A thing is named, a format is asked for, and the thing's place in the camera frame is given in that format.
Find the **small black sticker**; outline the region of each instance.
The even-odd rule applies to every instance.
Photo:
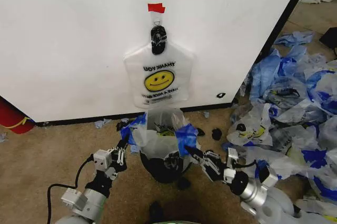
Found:
[[[226,93],[219,93],[218,95],[216,95],[216,97],[217,97],[218,99],[221,99],[221,98],[223,98],[225,95],[226,95]]]

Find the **black cable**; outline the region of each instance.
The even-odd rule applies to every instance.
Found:
[[[253,165],[257,166],[256,160],[254,160],[252,163],[246,164],[246,165],[242,165],[242,164],[238,164],[238,163],[233,163],[233,168],[248,168],[248,167],[251,167]]]
[[[83,169],[83,167],[88,163],[94,160],[94,155],[91,154],[80,166],[80,168],[77,171],[76,178],[75,178],[75,185],[74,186],[68,186],[66,184],[61,184],[61,183],[54,183],[48,187],[47,190],[47,202],[48,202],[48,220],[47,224],[51,223],[52,219],[52,200],[51,200],[51,189],[52,187],[63,187],[63,188],[71,188],[71,189],[76,189],[78,185],[78,178],[80,177],[80,173]]]

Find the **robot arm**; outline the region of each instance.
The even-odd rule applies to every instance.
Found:
[[[189,154],[198,161],[203,172],[212,181],[220,180],[229,185],[232,193],[241,199],[241,207],[252,214],[263,224],[328,224],[321,215],[307,213],[294,206],[290,198],[274,187],[278,178],[274,170],[265,167],[259,172],[259,180],[249,178],[243,168],[256,164],[240,165],[235,149],[228,148],[227,163],[223,163],[218,154],[211,150],[202,152],[199,149],[185,146]]]
[[[68,188],[61,200],[73,212],[56,224],[98,224],[101,220],[104,202],[110,195],[110,188],[117,174],[126,170],[125,149],[128,137],[119,141],[115,148],[98,150],[93,155],[96,176],[87,183],[83,193]]]

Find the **pile of plastic bags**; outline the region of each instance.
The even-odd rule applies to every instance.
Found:
[[[337,204],[337,60],[308,55],[298,44],[311,38],[286,35],[278,43],[292,47],[288,55],[272,49],[252,67],[244,83],[251,84],[250,103],[233,112],[224,148],[237,148],[247,163],[257,160],[259,167],[245,168],[249,176],[264,165],[279,179],[299,174]]]

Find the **white wall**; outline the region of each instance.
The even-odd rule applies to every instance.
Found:
[[[231,102],[288,2],[0,0],[0,95],[37,122],[141,111],[123,56],[150,41],[147,3],[163,3],[168,38],[195,54],[176,106]]]

